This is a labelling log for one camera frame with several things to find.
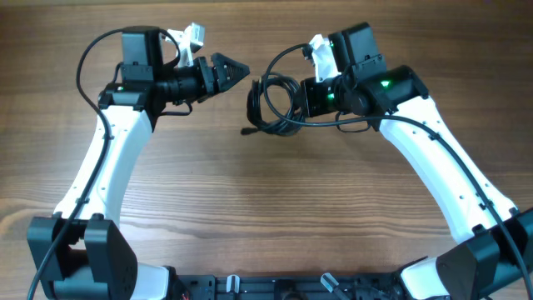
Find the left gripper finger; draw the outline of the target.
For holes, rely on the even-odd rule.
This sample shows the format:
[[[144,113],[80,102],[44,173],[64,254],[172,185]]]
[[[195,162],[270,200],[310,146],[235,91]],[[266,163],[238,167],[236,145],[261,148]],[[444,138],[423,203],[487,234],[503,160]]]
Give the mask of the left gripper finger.
[[[234,77],[225,76],[225,77],[220,77],[215,82],[215,91],[217,93],[224,93],[224,92],[228,91],[229,89],[231,89],[232,87],[234,87],[235,85],[237,85],[243,78],[245,78],[245,77],[243,77],[243,76],[234,76]]]
[[[219,52],[212,54],[212,62],[219,83],[239,83],[250,74],[250,69],[246,64],[230,59]]]

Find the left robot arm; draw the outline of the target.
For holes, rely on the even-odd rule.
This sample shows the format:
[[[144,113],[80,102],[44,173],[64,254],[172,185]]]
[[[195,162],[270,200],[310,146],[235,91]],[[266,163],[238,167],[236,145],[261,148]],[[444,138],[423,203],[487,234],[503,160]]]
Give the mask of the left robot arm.
[[[177,54],[202,46],[201,27],[184,38],[153,26],[120,29],[123,59],[92,109],[97,125],[77,176],[48,217],[35,217],[27,242],[36,273],[28,289],[49,299],[190,299],[192,286],[173,267],[138,261],[122,235],[122,201],[132,170],[167,105],[202,103],[229,90],[249,67],[220,53],[165,62],[162,42]]]

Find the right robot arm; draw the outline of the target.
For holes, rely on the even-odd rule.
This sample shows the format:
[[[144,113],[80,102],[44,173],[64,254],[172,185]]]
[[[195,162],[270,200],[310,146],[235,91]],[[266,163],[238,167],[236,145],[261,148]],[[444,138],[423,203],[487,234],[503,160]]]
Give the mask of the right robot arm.
[[[422,80],[390,69],[367,23],[302,50],[315,69],[301,84],[307,117],[334,113],[335,125],[361,118],[405,157],[436,200],[455,246],[391,277],[389,298],[482,299],[522,279],[532,284],[532,213],[521,211],[457,142]]]

